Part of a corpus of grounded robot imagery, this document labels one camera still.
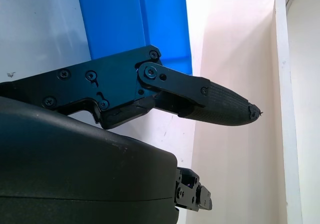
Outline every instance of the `blue plastic container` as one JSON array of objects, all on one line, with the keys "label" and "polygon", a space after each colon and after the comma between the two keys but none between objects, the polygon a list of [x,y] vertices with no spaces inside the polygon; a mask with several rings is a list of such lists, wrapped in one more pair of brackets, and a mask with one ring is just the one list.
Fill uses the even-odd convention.
[{"label": "blue plastic container", "polygon": [[79,0],[92,59],[152,44],[192,74],[186,0]]}]

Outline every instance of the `black metal bracket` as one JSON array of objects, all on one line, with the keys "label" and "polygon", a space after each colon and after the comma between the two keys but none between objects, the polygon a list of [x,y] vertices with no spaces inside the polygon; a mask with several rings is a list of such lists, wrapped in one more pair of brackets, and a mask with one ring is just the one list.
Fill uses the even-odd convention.
[{"label": "black metal bracket", "polygon": [[142,47],[33,77],[0,84],[0,96],[65,115],[92,113],[104,129],[158,108],[179,117],[243,125],[260,110],[202,77],[162,66],[154,46]]},{"label": "black metal bracket", "polygon": [[192,211],[212,210],[211,193],[201,185],[199,176],[187,168],[177,168],[174,202]]}]

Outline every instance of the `white surface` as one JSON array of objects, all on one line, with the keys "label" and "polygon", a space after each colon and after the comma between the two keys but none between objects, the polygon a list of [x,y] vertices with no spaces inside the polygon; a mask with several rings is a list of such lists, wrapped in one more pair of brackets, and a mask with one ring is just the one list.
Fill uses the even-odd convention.
[{"label": "white surface", "polygon": [[294,0],[287,14],[304,224],[320,223],[320,0]]},{"label": "white surface", "polygon": [[79,0],[0,0],[0,20],[1,82],[90,60]]},{"label": "white surface", "polygon": [[298,152],[295,125],[295,112],[291,84],[290,56],[287,30],[286,2],[275,0],[273,19],[273,67],[276,86],[275,107],[276,125],[281,128],[277,134],[277,145],[283,145],[285,177],[285,200],[288,224],[302,224],[300,184],[298,171]]},{"label": "white surface", "polygon": [[274,0],[210,1],[201,75],[248,98],[264,114],[242,127],[196,123],[192,169],[211,191],[213,209],[189,212],[187,224],[284,224],[271,56]]},{"label": "white surface", "polygon": [[[78,1],[0,0],[0,82],[90,60]],[[206,17],[197,2],[200,0],[187,0],[195,74],[200,72]],[[13,73],[13,77],[8,77],[7,73]],[[88,112],[73,117],[95,125]],[[152,110],[112,131],[172,152],[179,166],[191,167],[195,121]],[[180,212],[180,224],[186,222],[186,213],[186,210]]]}]

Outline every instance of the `screw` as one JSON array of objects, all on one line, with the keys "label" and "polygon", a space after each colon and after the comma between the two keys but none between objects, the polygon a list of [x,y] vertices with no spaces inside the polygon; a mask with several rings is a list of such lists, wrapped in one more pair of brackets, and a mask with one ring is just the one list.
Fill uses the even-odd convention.
[{"label": "screw", "polygon": [[59,78],[62,80],[66,80],[70,77],[70,72],[67,69],[62,69],[59,71]]},{"label": "screw", "polygon": [[203,88],[201,89],[201,93],[202,93],[204,96],[207,96],[207,95],[208,95],[208,89],[205,88],[205,87],[203,87]]},{"label": "screw", "polygon": [[167,76],[164,73],[160,74],[160,76],[159,76],[159,79],[162,81],[166,81],[167,80],[166,78],[167,78]]},{"label": "screw", "polygon": [[176,198],[182,198],[185,195],[184,191],[182,188],[178,188],[177,193],[176,193]]},{"label": "screw", "polygon": [[93,71],[88,71],[86,74],[85,74],[85,78],[89,81],[93,81],[97,78],[97,74]]},{"label": "screw", "polygon": [[157,59],[159,57],[158,53],[154,50],[150,51],[149,55],[152,59]]},{"label": "screw", "polygon": [[109,106],[108,101],[102,100],[98,103],[98,106],[101,110],[106,110]]},{"label": "screw", "polygon": [[154,79],[157,76],[156,68],[153,66],[145,68],[144,74],[147,78]]},{"label": "screw", "polygon": [[52,108],[56,105],[56,99],[53,97],[46,97],[43,100],[43,105],[47,108]]}]

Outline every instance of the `textured rubber fingertip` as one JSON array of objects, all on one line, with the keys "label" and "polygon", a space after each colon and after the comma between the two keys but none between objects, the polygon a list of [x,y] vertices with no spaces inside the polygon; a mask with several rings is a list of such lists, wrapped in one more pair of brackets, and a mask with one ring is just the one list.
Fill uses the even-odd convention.
[{"label": "textured rubber fingertip", "polygon": [[254,122],[261,114],[257,106],[216,83],[211,82],[207,93],[209,102],[206,107],[192,106],[178,116],[206,123],[240,126]]}]

